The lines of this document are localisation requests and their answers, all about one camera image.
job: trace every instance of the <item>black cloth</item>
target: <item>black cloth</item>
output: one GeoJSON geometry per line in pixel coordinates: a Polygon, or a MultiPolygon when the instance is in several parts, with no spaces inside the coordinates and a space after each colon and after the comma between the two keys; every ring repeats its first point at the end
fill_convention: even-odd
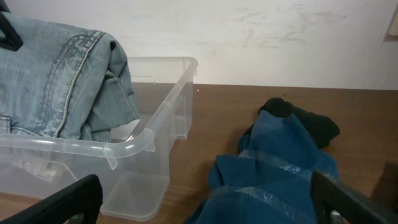
{"type": "MultiPolygon", "coordinates": [[[[262,110],[267,111],[278,118],[286,118],[291,114],[296,115],[305,129],[311,134],[318,148],[324,148],[329,145],[329,141],[340,134],[340,129],[329,117],[307,112],[294,106],[282,98],[271,98],[259,108],[258,114],[262,110]]],[[[250,134],[252,126],[244,132],[250,134]]]]}

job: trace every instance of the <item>wooden table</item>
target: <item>wooden table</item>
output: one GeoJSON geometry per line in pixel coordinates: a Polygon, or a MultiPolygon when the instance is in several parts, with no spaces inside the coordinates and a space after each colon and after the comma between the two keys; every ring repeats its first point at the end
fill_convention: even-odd
{"type": "MultiPolygon", "coordinates": [[[[281,97],[329,116],[341,134],[324,150],[337,161],[342,181],[392,207],[398,190],[398,91],[266,86],[195,85],[187,140],[170,152],[170,187],[147,223],[182,223],[207,197],[207,175],[218,154],[235,154],[237,140],[269,98],[281,97]]],[[[36,199],[0,194],[0,219],[36,199]]],[[[99,215],[97,223],[139,223],[99,215]]]]}

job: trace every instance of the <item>light blue jeans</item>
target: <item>light blue jeans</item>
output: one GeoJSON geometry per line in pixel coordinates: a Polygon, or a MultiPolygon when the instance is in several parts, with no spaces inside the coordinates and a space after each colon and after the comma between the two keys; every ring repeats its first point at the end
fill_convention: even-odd
{"type": "Polygon", "coordinates": [[[0,48],[0,133],[110,141],[137,119],[127,57],[109,34],[4,13],[24,41],[0,48]]]}

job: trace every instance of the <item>clear tape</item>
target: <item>clear tape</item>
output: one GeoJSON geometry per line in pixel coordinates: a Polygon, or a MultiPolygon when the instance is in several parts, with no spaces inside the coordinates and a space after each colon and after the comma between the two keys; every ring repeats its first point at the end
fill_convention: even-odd
{"type": "Polygon", "coordinates": [[[295,223],[298,224],[316,224],[315,220],[310,218],[309,216],[303,214],[302,212],[298,211],[294,207],[287,205],[275,195],[270,194],[264,190],[255,188],[255,187],[231,187],[231,186],[223,186],[219,189],[215,189],[211,192],[212,196],[225,194],[228,192],[241,192],[244,194],[248,194],[258,200],[261,200],[268,205],[270,205],[273,209],[277,210],[285,217],[293,220],[295,223]]]}
{"type": "Polygon", "coordinates": [[[262,162],[266,162],[272,166],[275,166],[275,167],[281,168],[283,170],[286,170],[287,172],[296,174],[297,176],[299,176],[307,181],[311,181],[312,171],[303,169],[303,168],[298,167],[293,164],[290,164],[290,163],[284,161],[283,159],[280,159],[279,157],[266,154],[265,152],[245,149],[239,154],[239,156],[248,157],[248,158],[252,158],[252,159],[257,159],[262,162]]]}

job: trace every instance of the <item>blue cloth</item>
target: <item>blue cloth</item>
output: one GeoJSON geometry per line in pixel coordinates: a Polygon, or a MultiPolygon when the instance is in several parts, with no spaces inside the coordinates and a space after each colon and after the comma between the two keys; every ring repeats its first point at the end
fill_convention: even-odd
{"type": "Polygon", "coordinates": [[[0,132],[109,141],[137,119],[127,57],[109,34],[4,13],[24,41],[0,48],[0,132]]]}
{"type": "Polygon", "coordinates": [[[338,172],[294,114],[262,111],[251,135],[239,138],[238,151],[216,157],[208,177],[213,193],[185,223],[316,223],[312,171],[336,179],[338,172]]]}

